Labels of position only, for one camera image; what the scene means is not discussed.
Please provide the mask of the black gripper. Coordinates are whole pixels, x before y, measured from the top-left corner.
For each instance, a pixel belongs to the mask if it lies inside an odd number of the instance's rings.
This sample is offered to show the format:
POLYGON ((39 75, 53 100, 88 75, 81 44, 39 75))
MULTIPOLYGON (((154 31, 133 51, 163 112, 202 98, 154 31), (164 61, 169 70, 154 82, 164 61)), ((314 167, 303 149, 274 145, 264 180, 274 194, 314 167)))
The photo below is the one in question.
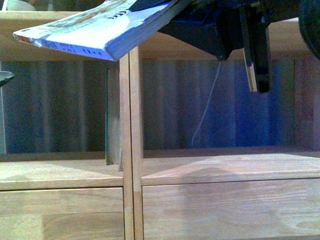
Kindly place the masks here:
POLYGON ((160 33, 226 61, 234 50, 242 50, 249 89, 267 93, 271 89, 268 25, 262 22, 258 2, 194 0, 160 33))

